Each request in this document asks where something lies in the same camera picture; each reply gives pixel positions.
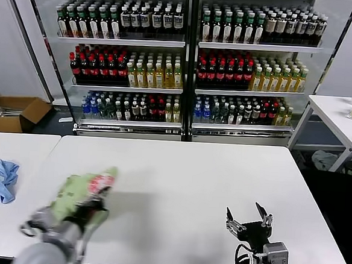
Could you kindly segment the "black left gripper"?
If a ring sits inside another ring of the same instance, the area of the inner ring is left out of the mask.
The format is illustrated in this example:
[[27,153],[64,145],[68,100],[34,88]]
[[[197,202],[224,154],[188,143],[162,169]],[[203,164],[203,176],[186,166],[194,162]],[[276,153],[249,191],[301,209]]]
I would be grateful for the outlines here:
[[78,204],[69,220],[75,224],[88,224],[98,212],[106,211],[107,209],[101,200],[90,200]]

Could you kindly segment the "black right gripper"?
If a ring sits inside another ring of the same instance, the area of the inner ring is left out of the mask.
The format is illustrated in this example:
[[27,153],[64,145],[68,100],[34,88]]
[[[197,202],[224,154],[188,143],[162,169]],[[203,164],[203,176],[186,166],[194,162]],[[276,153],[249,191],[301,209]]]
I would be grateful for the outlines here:
[[269,237],[272,235],[272,213],[267,214],[264,207],[259,203],[255,203],[257,211],[262,221],[249,222],[241,224],[233,218],[230,209],[226,210],[226,228],[229,232],[239,232],[239,240],[248,242],[249,244],[268,244]]

